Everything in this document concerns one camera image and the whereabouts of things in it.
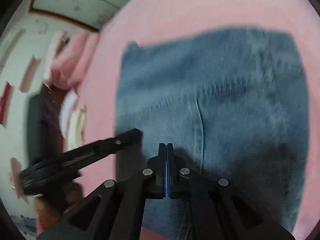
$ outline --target denim fabric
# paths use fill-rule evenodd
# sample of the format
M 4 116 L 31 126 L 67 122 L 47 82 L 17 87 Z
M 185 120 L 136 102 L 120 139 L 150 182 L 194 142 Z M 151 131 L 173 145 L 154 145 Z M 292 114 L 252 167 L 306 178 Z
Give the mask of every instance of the denim fabric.
M 231 28 L 161 45 L 130 44 L 122 59 L 116 133 L 143 131 L 116 157 L 117 179 L 143 169 L 159 143 L 203 177 L 227 178 L 292 231 L 308 153 L 308 91 L 285 33 Z M 181 200 L 147 200 L 143 226 L 185 239 Z

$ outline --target white wall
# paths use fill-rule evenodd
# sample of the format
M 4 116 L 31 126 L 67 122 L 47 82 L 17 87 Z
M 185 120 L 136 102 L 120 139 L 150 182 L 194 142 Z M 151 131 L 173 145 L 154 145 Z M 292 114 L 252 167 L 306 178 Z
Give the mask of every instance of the white wall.
M 25 34 L 23 34 L 10 54 L 5 68 L 0 74 L 0 96 L 3 93 L 6 81 L 13 86 L 7 124 L 6 127 L 0 125 L 0 196 L 10 215 L 36 217 L 32 207 L 32 198 L 29 198 L 30 204 L 26 204 L 24 200 L 18 200 L 15 192 L 11 189 L 11 182 L 8 176 L 10 172 L 9 158 L 15 157 L 22 164 L 22 168 L 27 167 L 28 161 L 25 147 L 27 98 L 40 90 L 44 72 L 44 58 L 53 34 L 58 30 L 68 30 L 68 33 L 73 33 L 79 28 L 54 18 L 27 14 L 29 2 L 30 0 L 24 0 L 0 39 L 1 60 L 14 35 L 21 28 L 26 29 Z M 30 92 L 24 94 L 19 91 L 19 84 L 33 54 L 37 59 L 41 58 L 42 62 L 36 71 Z

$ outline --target black mechanical arm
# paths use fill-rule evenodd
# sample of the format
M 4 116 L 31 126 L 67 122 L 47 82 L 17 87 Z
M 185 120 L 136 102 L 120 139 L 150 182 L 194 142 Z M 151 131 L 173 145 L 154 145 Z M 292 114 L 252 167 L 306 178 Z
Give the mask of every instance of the black mechanical arm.
M 133 129 L 31 165 L 20 173 L 22 188 L 46 196 L 50 188 L 78 177 L 80 168 L 140 140 L 141 132 Z M 174 155 L 172 144 L 160 143 L 144 170 L 126 181 L 106 180 L 38 240 L 138 240 L 146 199 L 166 196 L 188 202 L 195 240 L 294 239 L 227 179 L 203 179 Z

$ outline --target pink fabric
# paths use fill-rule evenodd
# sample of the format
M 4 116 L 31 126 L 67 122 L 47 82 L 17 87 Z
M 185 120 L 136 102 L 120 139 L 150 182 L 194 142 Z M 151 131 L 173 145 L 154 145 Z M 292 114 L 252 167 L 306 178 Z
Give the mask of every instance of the pink fabric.
M 37 230 L 37 235 L 41 234 L 44 231 L 43 225 L 41 224 L 39 218 L 36 218 L 36 230 Z
M 310 139 L 304 197 L 293 231 L 305 239 L 320 218 L 320 19 L 308 0 L 131 0 L 102 30 L 89 71 L 78 89 L 87 106 L 85 143 L 113 136 L 121 54 L 129 41 L 163 42 L 210 29 L 252 25 L 295 38 L 310 94 Z M 82 169 L 85 195 L 115 178 L 114 156 Z
M 67 35 L 67 31 L 58 31 L 56 32 L 52 39 L 51 43 L 49 45 L 47 54 L 45 56 L 45 65 L 44 65 L 44 83 L 50 87 L 51 84 L 51 65 L 53 60 L 57 57 L 57 54 L 59 53 L 60 49 L 63 46 L 63 40 L 65 36 Z
M 87 31 L 80 30 L 73 34 L 69 43 L 61 52 L 58 52 L 61 41 L 57 41 L 56 38 L 59 38 L 60 33 L 54 36 L 49 48 L 49 52 L 51 47 L 54 48 L 55 53 L 52 55 L 50 75 L 46 83 L 67 90 L 77 86 L 87 73 L 99 42 L 99 34 L 89 34 Z

